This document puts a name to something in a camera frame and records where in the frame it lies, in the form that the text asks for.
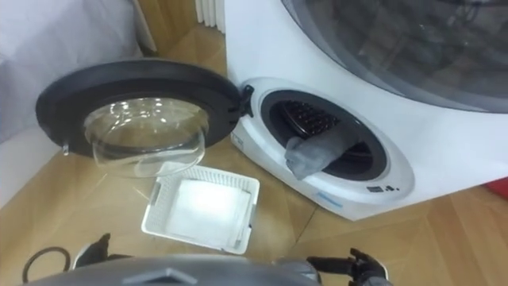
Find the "washing machine door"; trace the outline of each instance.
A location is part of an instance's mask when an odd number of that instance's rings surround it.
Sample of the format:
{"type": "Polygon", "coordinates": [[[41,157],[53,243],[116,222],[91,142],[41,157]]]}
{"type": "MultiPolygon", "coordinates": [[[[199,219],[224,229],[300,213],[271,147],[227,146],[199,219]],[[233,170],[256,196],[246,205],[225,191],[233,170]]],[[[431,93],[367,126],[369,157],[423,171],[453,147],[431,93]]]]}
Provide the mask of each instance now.
{"type": "Polygon", "coordinates": [[[408,99],[508,113],[508,2],[282,0],[305,34],[361,79],[408,99]]]}
{"type": "Polygon", "coordinates": [[[237,88],[212,71],[142,59],[72,72],[42,92],[36,110],[65,152],[116,175],[150,177],[197,164],[233,130],[241,103],[237,88]]]}

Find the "black door rim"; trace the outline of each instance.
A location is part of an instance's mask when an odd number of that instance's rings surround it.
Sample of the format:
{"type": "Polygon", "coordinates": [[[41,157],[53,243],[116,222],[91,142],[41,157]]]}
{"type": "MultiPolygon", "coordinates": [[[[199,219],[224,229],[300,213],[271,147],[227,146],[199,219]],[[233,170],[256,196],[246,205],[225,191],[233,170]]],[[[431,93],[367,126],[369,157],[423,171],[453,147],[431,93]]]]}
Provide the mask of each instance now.
{"type": "Polygon", "coordinates": [[[57,145],[92,157],[83,132],[86,117],[100,107],[140,98],[178,99],[202,108],[209,116],[207,147],[227,137],[240,117],[241,95],[226,78],[189,64],[141,59],[99,64],[58,79],[37,100],[37,120],[57,145]]]}

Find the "door glass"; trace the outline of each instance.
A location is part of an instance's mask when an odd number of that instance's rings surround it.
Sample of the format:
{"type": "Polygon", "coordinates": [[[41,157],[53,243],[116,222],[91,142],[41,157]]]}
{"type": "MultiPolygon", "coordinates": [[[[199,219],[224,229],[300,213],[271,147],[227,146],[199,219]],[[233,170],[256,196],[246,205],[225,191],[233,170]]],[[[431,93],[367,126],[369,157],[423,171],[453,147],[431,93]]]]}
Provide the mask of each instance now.
{"type": "Polygon", "coordinates": [[[203,158],[208,114],[177,99],[131,99],[97,109],[84,125],[95,162],[106,172],[165,176],[203,158]]]}
{"type": "Polygon", "coordinates": [[[508,113],[508,2],[283,0],[303,32],[361,79],[435,106],[508,113]]]}

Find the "black cable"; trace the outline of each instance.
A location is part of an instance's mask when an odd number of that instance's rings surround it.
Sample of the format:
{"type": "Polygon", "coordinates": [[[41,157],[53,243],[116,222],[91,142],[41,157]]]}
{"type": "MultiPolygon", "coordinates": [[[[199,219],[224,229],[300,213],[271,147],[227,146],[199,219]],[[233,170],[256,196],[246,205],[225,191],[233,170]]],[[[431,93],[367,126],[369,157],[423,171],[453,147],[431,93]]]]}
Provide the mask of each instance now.
{"type": "Polygon", "coordinates": [[[63,267],[63,271],[67,272],[69,268],[71,267],[71,254],[66,250],[58,246],[48,247],[45,249],[42,249],[38,251],[37,253],[33,254],[32,257],[28,261],[26,261],[25,266],[23,267],[23,274],[22,274],[22,281],[23,284],[27,284],[29,282],[29,270],[30,266],[32,266],[32,263],[39,257],[45,255],[46,253],[50,252],[57,252],[62,253],[65,256],[65,266],[63,267]]]}

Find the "red object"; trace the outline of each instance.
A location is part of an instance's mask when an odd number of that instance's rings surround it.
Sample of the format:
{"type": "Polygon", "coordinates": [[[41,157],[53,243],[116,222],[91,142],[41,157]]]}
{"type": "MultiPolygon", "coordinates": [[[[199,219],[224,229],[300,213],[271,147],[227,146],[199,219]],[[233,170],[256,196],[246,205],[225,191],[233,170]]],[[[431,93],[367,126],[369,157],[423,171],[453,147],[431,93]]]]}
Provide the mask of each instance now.
{"type": "Polygon", "coordinates": [[[508,178],[496,180],[487,184],[494,193],[500,194],[508,199],[508,178]]]}

